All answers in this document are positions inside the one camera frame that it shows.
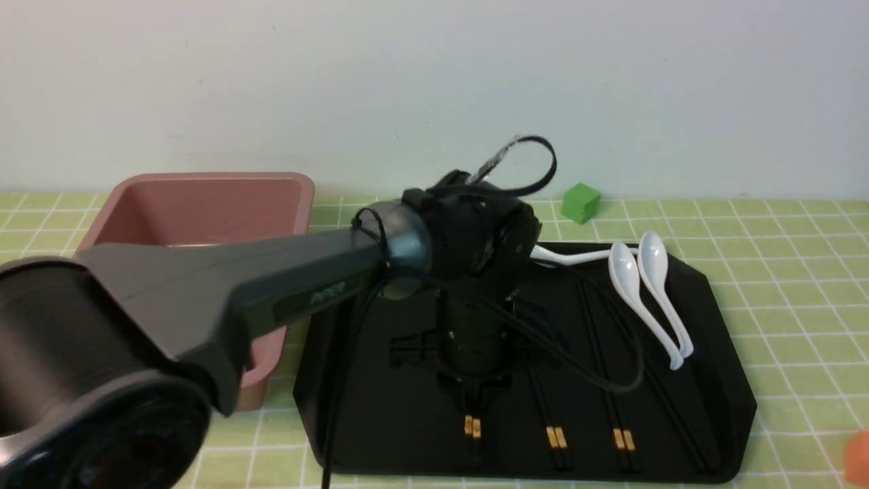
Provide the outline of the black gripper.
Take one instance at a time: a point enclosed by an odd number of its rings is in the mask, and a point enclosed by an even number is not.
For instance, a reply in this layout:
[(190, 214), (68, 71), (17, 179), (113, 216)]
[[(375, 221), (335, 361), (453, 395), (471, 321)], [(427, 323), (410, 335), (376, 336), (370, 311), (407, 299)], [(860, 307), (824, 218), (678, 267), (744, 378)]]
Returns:
[(437, 372), (439, 390), (463, 416), (474, 414), (465, 381), (475, 380), (475, 418), (483, 418), (510, 391), (513, 374), (559, 364), (530, 332), (564, 348), (564, 335), (541, 304), (518, 290), (499, 298), (470, 279), (460, 284), (460, 292), (435, 291), (434, 328), (392, 338), (389, 362), (393, 368), (412, 365)]

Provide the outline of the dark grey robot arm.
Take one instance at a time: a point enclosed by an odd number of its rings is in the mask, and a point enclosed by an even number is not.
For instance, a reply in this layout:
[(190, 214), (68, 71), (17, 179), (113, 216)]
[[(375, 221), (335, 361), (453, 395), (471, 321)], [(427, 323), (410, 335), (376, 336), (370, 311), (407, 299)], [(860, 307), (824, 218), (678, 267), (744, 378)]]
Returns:
[(236, 411), (252, 341), (361, 292), (402, 300), (527, 263), (537, 189), (454, 171), (344, 229), (3, 264), (3, 488), (174, 486), (213, 412)]

